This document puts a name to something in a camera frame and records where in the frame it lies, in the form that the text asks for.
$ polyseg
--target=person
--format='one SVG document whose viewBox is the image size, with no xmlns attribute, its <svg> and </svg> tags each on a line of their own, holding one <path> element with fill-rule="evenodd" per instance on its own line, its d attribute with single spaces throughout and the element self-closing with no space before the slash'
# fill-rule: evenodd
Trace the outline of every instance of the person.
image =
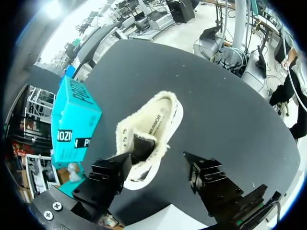
<svg viewBox="0 0 307 230">
<path fill-rule="evenodd" d="M 291 79 L 297 95 L 303 102 L 303 105 L 307 107 L 306 56 L 300 50 L 296 42 L 294 42 L 293 47 L 289 51 L 287 63 L 289 65 Z M 279 85 L 276 91 L 272 94 L 272 97 L 270 98 L 270 105 L 275 106 L 278 103 L 287 102 L 293 97 L 294 94 L 295 93 L 290 82 L 290 76 L 288 75 L 284 81 L 284 84 Z M 290 132 L 296 141 L 307 134 L 307 112 L 300 103 L 298 105 L 297 123 L 290 128 Z"/>
<path fill-rule="evenodd" d="M 192 7 L 193 7 L 193 10 L 195 11 L 195 12 L 197 12 L 196 10 L 195 10 L 195 8 L 198 6 L 198 4 L 200 3 L 200 0 L 191 0 L 191 3 L 192 3 Z"/>
</svg>

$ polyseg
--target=bolt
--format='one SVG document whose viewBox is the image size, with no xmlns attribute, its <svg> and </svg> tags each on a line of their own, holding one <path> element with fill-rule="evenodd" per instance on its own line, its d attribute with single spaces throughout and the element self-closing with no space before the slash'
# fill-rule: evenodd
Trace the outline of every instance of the bolt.
<svg viewBox="0 0 307 230">
<path fill-rule="evenodd" d="M 52 207 L 54 210 L 60 211 L 62 209 L 62 204 L 60 202 L 54 202 Z"/>
<path fill-rule="evenodd" d="M 45 211 L 44 212 L 44 217 L 46 220 L 52 220 L 53 219 L 53 214 L 50 211 Z"/>
</svg>

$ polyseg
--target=black table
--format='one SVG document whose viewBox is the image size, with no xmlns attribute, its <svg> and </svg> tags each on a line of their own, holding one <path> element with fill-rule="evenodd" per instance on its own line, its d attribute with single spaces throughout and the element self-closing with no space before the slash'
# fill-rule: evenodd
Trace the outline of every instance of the black table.
<svg viewBox="0 0 307 230">
<path fill-rule="evenodd" d="M 223 164 L 244 196 L 261 184 L 265 201 L 285 194 L 300 157 L 288 128 L 277 113 L 237 76 L 191 53 L 146 41 L 120 40 L 96 64 L 85 85 L 103 116 L 83 162 L 87 173 L 97 158 L 116 153 L 119 121 L 161 90 L 174 92 L 184 108 L 154 180 L 137 191 L 124 189 L 110 212 L 131 224 L 170 203 L 196 220 L 215 220 L 190 189 L 183 151 Z"/>
</svg>

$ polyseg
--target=white floor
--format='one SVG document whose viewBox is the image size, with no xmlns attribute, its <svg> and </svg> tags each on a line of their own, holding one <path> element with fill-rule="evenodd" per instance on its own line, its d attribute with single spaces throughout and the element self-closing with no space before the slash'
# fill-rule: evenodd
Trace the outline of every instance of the white floor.
<svg viewBox="0 0 307 230">
<path fill-rule="evenodd" d="M 195 18 L 191 19 L 188 23 L 176 24 L 169 27 L 165 31 L 161 32 L 153 40 L 155 43 L 172 46 L 178 49 L 185 50 L 187 52 L 193 53 L 193 44 L 198 40 L 203 30 L 216 26 L 216 11 L 213 4 L 209 5 L 199 5 L 196 8 Z M 232 11 L 229 16 L 235 16 L 236 12 Z M 234 31 L 235 31 L 235 18 L 228 17 L 226 39 L 228 41 L 233 41 Z M 249 52 L 257 49 L 260 45 L 261 39 L 258 35 L 253 34 L 249 46 Z M 266 43 L 266 48 L 263 50 L 264 57 L 267 61 L 267 80 L 265 81 L 263 89 L 259 92 L 264 98 L 268 96 L 269 89 L 273 91 L 278 85 L 283 84 L 286 77 L 280 73 L 280 64 L 274 58 L 274 48 L 270 45 L 270 42 Z M 285 109 L 281 115 L 281 119 L 285 122 L 288 127 L 292 127 L 297 120 L 297 105 L 294 101 L 289 103 L 290 116 L 285 115 Z M 307 156 L 304 154 L 307 150 L 307 137 L 301 138 L 298 142 L 298 148 L 301 153 L 301 164 L 300 169 L 307 169 Z"/>
</svg>

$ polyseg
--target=white shoe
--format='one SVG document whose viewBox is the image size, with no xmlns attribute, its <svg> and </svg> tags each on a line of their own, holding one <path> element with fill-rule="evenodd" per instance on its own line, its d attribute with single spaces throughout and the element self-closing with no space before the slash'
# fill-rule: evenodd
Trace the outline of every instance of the white shoe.
<svg viewBox="0 0 307 230">
<path fill-rule="evenodd" d="M 130 151 L 133 164 L 125 188 L 138 190 L 153 180 L 169 148 L 167 143 L 182 117 L 183 107 L 176 95 L 161 91 L 136 113 L 118 123 L 116 155 Z"/>
</svg>

